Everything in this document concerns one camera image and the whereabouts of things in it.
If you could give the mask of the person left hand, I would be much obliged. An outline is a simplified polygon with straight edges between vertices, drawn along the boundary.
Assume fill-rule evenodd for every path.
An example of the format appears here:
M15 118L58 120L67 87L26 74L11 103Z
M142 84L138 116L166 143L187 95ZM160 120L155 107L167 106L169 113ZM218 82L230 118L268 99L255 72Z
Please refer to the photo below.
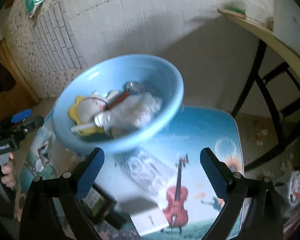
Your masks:
M9 153L9 161L5 164L2 169L1 182L9 188L14 188L17 184L14 166L14 155L12 152Z

